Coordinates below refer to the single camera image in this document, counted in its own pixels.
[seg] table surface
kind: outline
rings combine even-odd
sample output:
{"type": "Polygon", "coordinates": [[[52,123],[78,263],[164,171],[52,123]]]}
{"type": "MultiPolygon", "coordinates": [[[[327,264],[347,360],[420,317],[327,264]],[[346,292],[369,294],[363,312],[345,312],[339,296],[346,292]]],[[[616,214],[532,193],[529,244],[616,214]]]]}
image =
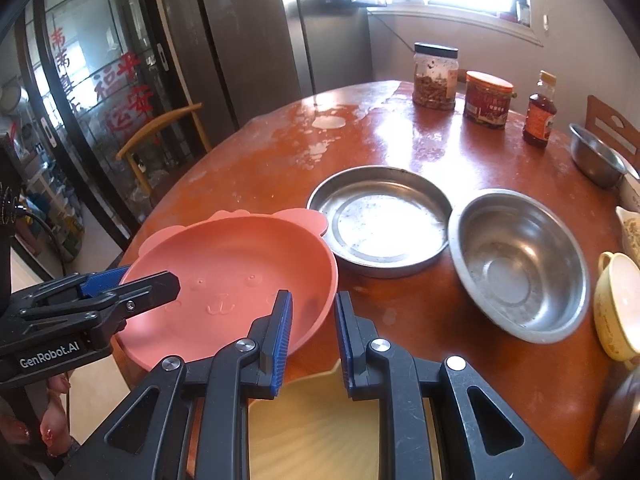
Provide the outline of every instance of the table surface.
{"type": "MultiPolygon", "coordinates": [[[[575,235],[593,290],[599,254],[620,249],[616,197],[577,171],[568,139],[554,132],[546,150],[540,150],[523,142],[520,114],[509,113],[504,131],[489,130],[463,118],[460,97],[455,111],[443,112],[416,107],[412,90],[406,82],[358,85],[255,118],[162,199],[122,264],[132,263],[140,244],[164,227],[192,224],[221,209],[273,213],[304,207],[318,183],[337,171],[385,164],[431,180],[454,206],[489,187],[539,200],[575,235]]],[[[516,339],[473,304],[449,251],[429,269],[396,280],[340,269],[338,290],[348,290],[356,314],[372,319],[381,336],[414,356],[434,361],[463,356],[576,476],[590,475],[594,434],[621,373],[599,345],[591,312],[562,342],[535,345],[516,339]]],[[[142,370],[120,349],[114,353],[127,382],[137,383],[142,370]]],[[[337,358],[329,316],[289,359],[286,380],[329,370],[337,358]]]]}

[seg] stainless steel bowl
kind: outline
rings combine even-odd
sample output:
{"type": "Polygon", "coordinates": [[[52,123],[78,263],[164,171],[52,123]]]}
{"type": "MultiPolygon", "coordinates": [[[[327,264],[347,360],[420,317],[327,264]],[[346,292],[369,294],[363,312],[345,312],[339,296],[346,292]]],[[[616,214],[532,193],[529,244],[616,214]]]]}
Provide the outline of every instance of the stainless steel bowl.
{"type": "Polygon", "coordinates": [[[588,307],[589,273],[574,236],[548,208],[508,189],[485,189],[449,219],[453,264],[496,325],[532,343],[571,334],[588,307]]]}
{"type": "Polygon", "coordinates": [[[625,163],[589,130],[578,124],[569,124],[571,130],[571,158],[578,169],[600,187],[612,187],[626,173],[625,163]]]}

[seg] cable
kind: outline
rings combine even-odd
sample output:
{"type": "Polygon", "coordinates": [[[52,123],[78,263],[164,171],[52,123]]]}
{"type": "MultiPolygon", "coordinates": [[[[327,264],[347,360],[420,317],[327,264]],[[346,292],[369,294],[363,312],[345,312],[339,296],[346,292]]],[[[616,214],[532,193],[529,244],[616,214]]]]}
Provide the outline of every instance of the cable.
{"type": "Polygon", "coordinates": [[[413,52],[414,52],[414,48],[413,48],[411,45],[409,45],[405,40],[403,40],[403,39],[402,39],[402,36],[400,36],[396,31],[394,31],[391,27],[389,27],[389,26],[386,24],[385,20],[383,20],[382,18],[380,18],[380,16],[376,16],[376,15],[375,15],[373,12],[371,12],[370,10],[368,10],[368,11],[367,11],[367,14],[368,14],[369,16],[373,16],[374,18],[376,18],[380,23],[382,23],[386,28],[388,28],[388,29],[389,29],[389,31],[390,31],[390,32],[391,32],[391,33],[392,33],[396,38],[398,38],[398,40],[402,41],[402,44],[404,44],[404,46],[405,46],[405,47],[407,47],[407,48],[411,51],[411,53],[413,53],[413,52]]]}
{"type": "Polygon", "coordinates": [[[28,216],[29,218],[35,220],[40,227],[42,227],[44,229],[44,231],[47,233],[47,235],[49,235],[49,238],[51,238],[51,241],[53,242],[53,246],[56,248],[56,252],[58,253],[58,258],[60,259],[60,267],[62,268],[62,275],[66,276],[66,267],[65,267],[65,261],[62,257],[62,248],[60,248],[60,244],[58,243],[58,239],[56,238],[56,235],[53,234],[53,231],[51,230],[51,227],[49,227],[47,225],[47,223],[40,218],[37,215],[34,215],[32,212],[27,211],[25,208],[23,207],[17,207],[17,215],[18,217],[22,217],[22,216],[28,216]]]}

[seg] bottle cap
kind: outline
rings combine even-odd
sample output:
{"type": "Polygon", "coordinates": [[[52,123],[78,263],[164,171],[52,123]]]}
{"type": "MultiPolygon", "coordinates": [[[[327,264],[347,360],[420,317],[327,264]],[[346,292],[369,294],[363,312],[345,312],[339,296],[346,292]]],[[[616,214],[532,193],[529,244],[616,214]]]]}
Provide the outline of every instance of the bottle cap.
{"type": "Polygon", "coordinates": [[[432,45],[427,43],[414,43],[416,54],[427,54],[428,56],[448,57],[458,59],[458,50],[450,46],[432,45]]]}
{"type": "Polygon", "coordinates": [[[540,71],[540,79],[544,81],[548,85],[556,85],[556,76],[550,74],[549,72],[545,72],[544,70],[540,71]]]}

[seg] chair backrest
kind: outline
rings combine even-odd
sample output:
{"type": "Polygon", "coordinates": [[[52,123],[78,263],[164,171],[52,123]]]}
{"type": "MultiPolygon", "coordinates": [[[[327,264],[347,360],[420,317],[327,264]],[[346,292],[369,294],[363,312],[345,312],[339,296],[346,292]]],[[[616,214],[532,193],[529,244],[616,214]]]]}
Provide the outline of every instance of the chair backrest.
{"type": "Polygon", "coordinates": [[[590,95],[584,126],[640,170],[640,132],[617,110],[590,95]]]}
{"type": "Polygon", "coordinates": [[[130,151],[133,150],[133,148],[135,148],[135,146],[143,139],[146,139],[147,137],[154,135],[161,130],[164,130],[167,126],[169,126],[169,124],[175,123],[175,121],[183,118],[185,115],[191,114],[193,122],[196,125],[200,141],[202,142],[205,151],[209,153],[211,151],[211,145],[209,143],[209,139],[207,139],[207,134],[204,131],[204,127],[202,126],[202,123],[200,122],[200,119],[196,114],[196,110],[199,110],[200,108],[202,108],[202,103],[196,103],[193,105],[185,106],[183,108],[178,108],[177,110],[171,110],[165,114],[151,119],[147,124],[136,131],[116,154],[116,160],[121,160],[122,157],[125,157],[127,159],[127,162],[131,167],[131,171],[133,171],[134,175],[140,182],[140,186],[142,186],[142,189],[150,197],[153,191],[151,184],[149,184],[146,176],[144,175],[144,173],[142,173],[142,170],[140,170],[138,165],[133,160],[133,156],[131,155],[130,151]]]}

